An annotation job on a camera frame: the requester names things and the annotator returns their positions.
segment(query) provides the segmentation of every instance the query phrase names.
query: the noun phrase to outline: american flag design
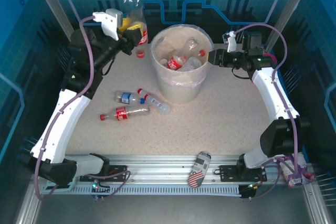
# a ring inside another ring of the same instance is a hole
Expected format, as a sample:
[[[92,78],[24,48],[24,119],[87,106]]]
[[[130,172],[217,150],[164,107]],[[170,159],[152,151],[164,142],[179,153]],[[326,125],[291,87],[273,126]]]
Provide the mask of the american flag design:
[[[208,170],[211,161],[211,156],[207,152],[200,152],[196,158],[195,164],[190,172],[188,184],[197,188],[201,186],[206,171]]]
[[[202,173],[202,171],[198,172],[198,173],[195,173],[193,175],[190,175],[189,179],[188,179],[188,184],[191,186],[191,187],[199,187],[203,180],[204,180],[204,174]]]

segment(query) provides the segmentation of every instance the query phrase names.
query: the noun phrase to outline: white robotic arm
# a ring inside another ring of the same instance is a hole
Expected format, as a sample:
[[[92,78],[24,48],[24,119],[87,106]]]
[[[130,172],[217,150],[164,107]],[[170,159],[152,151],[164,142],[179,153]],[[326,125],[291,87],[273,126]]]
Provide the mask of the white robotic arm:
[[[86,29],[92,48],[94,77],[90,88],[80,97],[70,103],[60,113],[65,103],[70,101],[87,85],[90,77],[90,62],[83,35],[78,29],[71,35],[69,49],[72,59],[62,82],[62,90],[55,110],[36,145],[31,149],[30,155],[23,154],[20,162],[34,173],[37,161],[41,161],[38,175],[49,181],[63,186],[72,181],[74,177],[99,174],[107,175],[109,161],[107,158],[90,154],[79,157],[66,157],[65,151],[72,132],[82,112],[93,98],[100,82],[103,79],[102,69],[120,51],[131,55],[132,49],[137,46],[142,38],[142,27],[137,24],[129,27],[123,33],[117,30],[122,25],[122,12],[115,9],[107,9],[106,12],[93,13],[95,21],[102,23],[102,29],[106,37],[98,41],[92,30]],[[58,114],[58,119],[51,127],[46,146],[43,148],[45,136]]]
[[[219,49],[209,53],[208,61],[213,65],[220,67],[229,67],[233,69],[243,68],[247,71],[249,78],[258,88],[265,103],[270,125],[260,137],[260,145],[253,151],[244,154],[244,168],[260,168],[270,159],[282,157],[294,152],[293,149],[293,131],[288,110],[296,121],[296,128],[299,135],[303,136],[309,122],[300,117],[299,113],[291,105],[284,89],[275,73],[275,64],[269,57],[263,57],[263,48],[261,46],[260,33],[247,33],[243,36],[243,51],[236,52],[235,33],[233,31],[223,35],[224,41],[228,43],[228,49]],[[288,109],[280,97],[284,98]]]

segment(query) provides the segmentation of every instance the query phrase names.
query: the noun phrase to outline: plastic bottle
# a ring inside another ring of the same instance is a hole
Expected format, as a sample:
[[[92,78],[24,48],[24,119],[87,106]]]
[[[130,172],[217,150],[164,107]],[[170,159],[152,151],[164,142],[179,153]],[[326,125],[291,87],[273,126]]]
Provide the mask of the plastic bottle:
[[[172,58],[167,63],[167,67],[172,70],[179,69],[197,50],[199,50],[199,43],[194,37],[190,37],[181,50],[173,54]]]
[[[145,56],[144,48],[148,43],[148,33],[147,33],[147,23],[145,20],[144,12],[143,12],[143,3],[142,0],[123,0],[126,6],[127,17],[131,19],[131,26],[136,25],[138,23],[142,23],[143,25],[143,34],[142,38],[137,46],[136,56],[138,58],[143,58]]]
[[[122,121],[132,118],[136,115],[148,115],[151,113],[148,104],[144,105],[131,105],[120,107],[112,110],[110,113],[101,114],[100,120],[104,121],[106,119],[111,119],[114,121]]]
[[[114,94],[114,100],[116,102],[125,103],[125,104],[144,104],[145,99],[140,98],[136,93],[127,93],[117,91]]]
[[[159,101],[155,96],[146,90],[139,89],[138,94],[144,97],[146,102],[153,107],[157,108],[162,114],[167,115],[170,112],[169,104]]]
[[[193,71],[200,68],[202,63],[196,57],[190,57],[189,60],[178,70],[179,72]]]

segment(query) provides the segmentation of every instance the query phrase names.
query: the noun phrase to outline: black bracket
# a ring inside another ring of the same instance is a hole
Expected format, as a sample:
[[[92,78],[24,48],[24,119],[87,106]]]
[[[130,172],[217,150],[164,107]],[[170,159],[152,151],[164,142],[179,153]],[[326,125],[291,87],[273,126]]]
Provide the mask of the black bracket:
[[[244,155],[241,155],[236,165],[219,166],[221,182],[266,182],[265,169],[249,169],[244,162]]]
[[[127,166],[125,165],[110,165],[109,171],[107,172],[106,176],[113,175],[116,173],[120,173],[122,171],[126,171]],[[121,174],[119,176],[113,177],[113,178],[107,178],[104,179],[104,182],[124,182],[126,180],[127,175]],[[94,178],[88,177],[88,176],[80,176],[79,181],[80,182],[94,182]]]

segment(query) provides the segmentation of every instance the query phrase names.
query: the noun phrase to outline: speckled tabletop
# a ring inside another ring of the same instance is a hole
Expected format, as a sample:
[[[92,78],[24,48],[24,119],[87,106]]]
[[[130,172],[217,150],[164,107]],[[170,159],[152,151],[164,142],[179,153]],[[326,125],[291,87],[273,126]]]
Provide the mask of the speckled tabletop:
[[[243,70],[236,73],[246,75]],[[209,71],[195,100],[188,104],[167,101],[172,107],[168,115],[152,109],[150,115],[127,121],[100,121],[101,113],[121,106],[113,100],[116,90],[136,92],[138,88],[165,101],[149,51],[143,59],[119,53],[79,119],[67,154],[196,155],[208,151],[238,155],[253,150],[269,124],[266,107],[252,82],[217,66]]]

